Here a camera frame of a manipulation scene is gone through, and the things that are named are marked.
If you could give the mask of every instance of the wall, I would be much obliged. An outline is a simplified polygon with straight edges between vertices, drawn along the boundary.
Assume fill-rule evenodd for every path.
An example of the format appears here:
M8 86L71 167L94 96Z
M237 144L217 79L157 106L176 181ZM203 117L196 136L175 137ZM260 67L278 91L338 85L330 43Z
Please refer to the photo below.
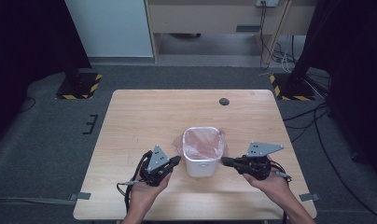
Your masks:
M65 3L89 57L153 57L144 1Z

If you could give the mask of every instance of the wrist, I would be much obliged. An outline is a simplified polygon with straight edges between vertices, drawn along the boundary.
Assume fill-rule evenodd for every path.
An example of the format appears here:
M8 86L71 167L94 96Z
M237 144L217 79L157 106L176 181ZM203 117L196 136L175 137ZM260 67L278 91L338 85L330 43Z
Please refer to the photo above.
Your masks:
M143 209L131 207L123 220L123 224L140 224L145 218L146 212Z
M286 212L291 223L314 223L314 220L293 194L285 197L278 205Z

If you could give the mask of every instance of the wooden table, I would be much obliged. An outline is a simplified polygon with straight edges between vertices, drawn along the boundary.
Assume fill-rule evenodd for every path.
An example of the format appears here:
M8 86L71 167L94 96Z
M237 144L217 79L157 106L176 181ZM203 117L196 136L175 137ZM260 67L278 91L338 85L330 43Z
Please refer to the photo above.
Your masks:
M230 100L221 105L220 98ZM271 91L250 90L124 90L115 91L94 149L74 217L80 220L124 219L118 182L128 181L145 152L159 145L177 154L173 141L189 127L216 127L226 134L228 156L241 157L251 141L281 144L272 154L292 176L294 194L308 193L284 122ZM313 201L302 203L312 217ZM252 188L230 167L218 165L215 175L193 178L184 160L175 167L168 188L147 213L147 220L281 219L283 211Z

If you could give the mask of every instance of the gray carpet floor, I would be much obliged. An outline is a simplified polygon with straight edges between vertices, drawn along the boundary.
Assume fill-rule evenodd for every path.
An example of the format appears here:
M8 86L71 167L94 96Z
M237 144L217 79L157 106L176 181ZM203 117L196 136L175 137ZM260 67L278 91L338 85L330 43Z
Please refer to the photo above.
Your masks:
M55 93L63 74L33 83L22 111L0 139L0 199L57 199L67 204L0 200L0 223L86 223L73 218L74 204L67 199L78 193L112 93L118 89L266 89L269 75L283 70L243 67L94 66L103 75L92 99L57 100ZM284 119L314 109L324 100L277 101ZM327 111L319 110L318 114ZM98 115L92 134L87 122ZM359 203L333 171L321 147L313 113L286 121L309 190L321 200L314 202L317 223L373 223L377 216ZM344 183L357 198L377 213L377 175L364 163L351 161L352 150L333 118L317 122L326 152ZM96 221L93 223L114 223ZM257 223L218 221L217 223Z

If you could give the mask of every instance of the hand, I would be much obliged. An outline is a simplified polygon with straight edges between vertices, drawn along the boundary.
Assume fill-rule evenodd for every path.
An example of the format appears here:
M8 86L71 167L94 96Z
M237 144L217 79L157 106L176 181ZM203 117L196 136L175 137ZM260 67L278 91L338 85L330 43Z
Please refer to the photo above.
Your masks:
M148 210L150 210L151 205L156 201L157 196L168 186L170 178L171 174L168 174L157 187L151 187L145 182L139 182L133 185L130 209L122 223L141 223Z
M272 168L270 175L265 180L257 180L255 177L248 174L244 174L244 178L252 187L263 191L271 201L280 204L286 200L286 197L291 198L292 196L294 197L294 195L284 178L277 175L273 169L274 168Z
M265 180L257 180L252 175L243 174L246 181L257 189L263 191L267 197L278 204L288 215L292 223L315 223L302 204L294 196L283 177L275 173L272 168L270 175Z

